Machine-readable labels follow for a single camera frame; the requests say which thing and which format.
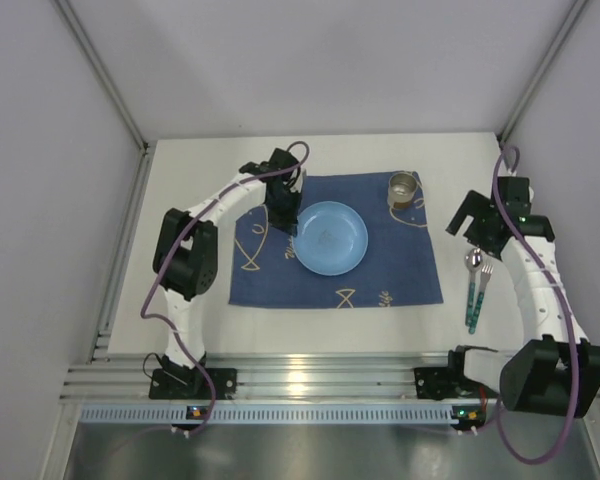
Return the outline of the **light blue plastic plate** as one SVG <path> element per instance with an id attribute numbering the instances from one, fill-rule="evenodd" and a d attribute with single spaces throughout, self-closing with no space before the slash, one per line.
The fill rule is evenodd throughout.
<path id="1" fill-rule="evenodd" d="M 323 201 L 305 208 L 292 238 L 296 259 L 309 271 L 340 276 L 364 259 L 369 234 L 362 217 L 340 202 Z"/>

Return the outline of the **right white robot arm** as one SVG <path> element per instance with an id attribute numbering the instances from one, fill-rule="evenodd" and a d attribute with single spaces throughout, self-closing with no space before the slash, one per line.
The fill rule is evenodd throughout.
<path id="1" fill-rule="evenodd" d="M 498 393 L 509 411 L 582 418 L 600 388 L 600 346 L 589 342 L 566 300 L 549 219 L 531 212 L 529 181 L 504 177 L 490 196 L 467 193 L 447 231 L 464 220 L 468 242 L 499 260 L 513 282 L 524 345 L 513 356 L 459 346 L 453 367 Z"/>

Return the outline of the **blue cloth placemat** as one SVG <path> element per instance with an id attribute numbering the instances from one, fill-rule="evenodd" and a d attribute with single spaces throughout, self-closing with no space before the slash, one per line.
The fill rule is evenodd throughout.
<path id="1" fill-rule="evenodd" d="M 263 206 L 236 223 L 229 302 L 269 309 L 347 309 L 440 304 L 443 301 L 421 189 L 412 204 L 388 204 L 389 172 L 310 176 L 301 206 L 322 201 L 355 210 L 369 234 L 361 262 L 326 276 L 298 259 L 293 237 L 269 225 Z"/>

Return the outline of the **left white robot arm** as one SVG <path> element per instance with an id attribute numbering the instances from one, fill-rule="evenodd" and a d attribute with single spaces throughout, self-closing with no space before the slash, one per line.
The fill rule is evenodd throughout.
<path id="1" fill-rule="evenodd" d="M 267 224 L 289 236 L 297 234 L 309 145 L 296 141 L 304 155 L 276 148 L 267 161 L 248 162 L 208 199 L 187 210 L 166 212 L 152 261 L 156 278 L 140 316 L 164 322 L 171 337 L 165 350 L 169 363 L 200 369 L 206 354 L 202 321 L 193 318 L 196 299 L 213 285 L 219 266 L 219 234 L 250 210 L 263 206 Z"/>

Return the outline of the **small metal cup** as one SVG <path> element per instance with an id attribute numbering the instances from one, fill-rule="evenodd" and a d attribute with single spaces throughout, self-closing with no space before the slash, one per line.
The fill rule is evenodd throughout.
<path id="1" fill-rule="evenodd" d="M 391 209 L 398 210 L 409 208 L 414 201 L 418 188 L 418 181 L 412 172 L 394 173 L 388 181 L 388 206 Z"/>

